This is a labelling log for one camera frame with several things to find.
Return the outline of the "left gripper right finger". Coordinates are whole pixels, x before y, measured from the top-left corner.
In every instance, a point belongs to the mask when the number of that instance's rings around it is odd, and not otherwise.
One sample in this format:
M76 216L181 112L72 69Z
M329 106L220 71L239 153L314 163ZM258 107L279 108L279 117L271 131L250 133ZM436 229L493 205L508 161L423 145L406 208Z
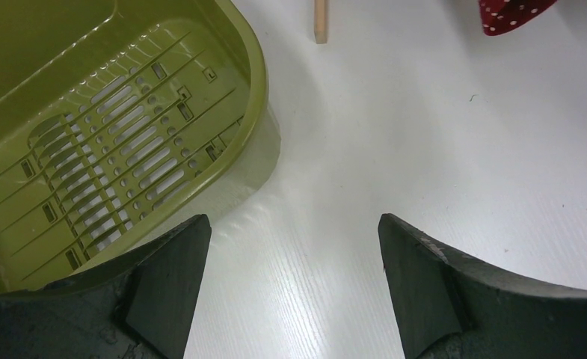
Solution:
M587 358L587 290L494 266L387 213L381 256L407 358Z

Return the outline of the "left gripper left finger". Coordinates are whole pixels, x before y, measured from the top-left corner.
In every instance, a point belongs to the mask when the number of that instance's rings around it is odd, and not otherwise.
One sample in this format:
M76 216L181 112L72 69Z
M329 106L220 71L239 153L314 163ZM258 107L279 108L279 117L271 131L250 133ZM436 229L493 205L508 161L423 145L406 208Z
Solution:
M211 234L196 215L91 269L0 294L0 358L182 358Z

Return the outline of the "red polka dot skirt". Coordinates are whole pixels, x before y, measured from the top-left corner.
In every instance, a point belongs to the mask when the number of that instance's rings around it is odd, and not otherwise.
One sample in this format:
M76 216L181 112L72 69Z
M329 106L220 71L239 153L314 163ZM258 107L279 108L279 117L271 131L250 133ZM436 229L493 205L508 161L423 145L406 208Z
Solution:
M555 3L556 0L479 0L483 32L495 37L513 31Z

